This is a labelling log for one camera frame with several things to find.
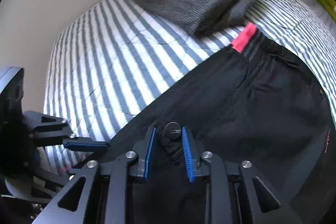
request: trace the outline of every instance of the striped fabric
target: striped fabric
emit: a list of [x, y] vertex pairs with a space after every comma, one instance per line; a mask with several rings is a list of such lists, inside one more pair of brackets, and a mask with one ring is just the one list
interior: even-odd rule
[[[259, 0], [246, 15], [299, 56], [327, 94], [336, 118], [336, 42], [300, 0]], [[132, 0], [102, 0], [77, 18], [52, 49], [44, 113], [69, 120], [77, 136], [110, 140], [133, 117], [242, 30], [193, 39]], [[86, 154], [62, 145], [41, 151], [43, 168], [62, 174]]]

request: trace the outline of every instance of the black shorts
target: black shorts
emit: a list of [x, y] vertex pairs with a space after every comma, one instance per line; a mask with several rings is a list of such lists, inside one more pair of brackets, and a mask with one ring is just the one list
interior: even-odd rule
[[[259, 30], [243, 46], [204, 61], [132, 119], [108, 152], [89, 158], [112, 160], [148, 126], [160, 134], [178, 122], [224, 160], [251, 161], [304, 223], [318, 223], [336, 192], [328, 98], [302, 60]], [[204, 223], [205, 189], [188, 182], [181, 142], [157, 142], [149, 182], [133, 189], [134, 222]]]

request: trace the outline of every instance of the blue gripper pad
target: blue gripper pad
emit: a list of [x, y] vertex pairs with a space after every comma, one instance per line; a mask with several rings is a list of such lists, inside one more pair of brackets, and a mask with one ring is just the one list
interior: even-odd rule
[[191, 155], [190, 145], [188, 141], [187, 131], [185, 128], [182, 128], [182, 147], [185, 160], [185, 169], [187, 171], [187, 176], [190, 182], [195, 180], [194, 176], [194, 167], [193, 167], [193, 158]]
[[147, 154], [146, 154], [146, 158], [145, 158], [145, 172], [144, 172], [144, 178], [147, 181], [147, 177], [148, 177], [148, 164], [149, 164], [149, 160], [150, 160], [150, 156], [151, 156], [151, 152], [152, 152], [152, 146], [153, 146], [153, 141], [154, 141], [154, 135], [155, 135], [155, 129], [153, 128], [153, 132], [152, 132], [152, 136], [151, 136], [151, 140], [148, 146], [148, 150], [147, 150]]

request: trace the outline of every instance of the red tape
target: red tape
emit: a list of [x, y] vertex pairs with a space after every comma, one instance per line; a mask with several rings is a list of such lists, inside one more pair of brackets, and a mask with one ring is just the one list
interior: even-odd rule
[[234, 40], [232, 40], [232, 48], [237, 52], [242, 53], [256, 31], [257, 27], [254, 26], [251, 22], [247, 24], [244, 30], [242, 30], [242, 32]]

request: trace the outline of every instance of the silver bolt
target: silver bolt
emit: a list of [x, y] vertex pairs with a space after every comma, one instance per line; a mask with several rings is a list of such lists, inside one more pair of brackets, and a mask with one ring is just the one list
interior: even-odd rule
[[205, 151], [202, 153], [202, 157], [205, 159], [211, 159], [212, 158], [212, 153], [210, 151]]
[[241, 163], [242, 167], [244, 168], [250, 168], [252, 166], [252, 163], [249, 160], [243, 160]]
[[87, 162], [86, 165], [87, 165], [88, 168], [93, 168], [97, 165], [97, 162], [95, 160], [90, 160], [90, 161]]
[[131, 159], [131, 158], [134, 158], [135, 155], [136, 155], [136, 153], [135, 153], [134, 151], [128, 151], [128, 152], [126, 153], [126, 158]]

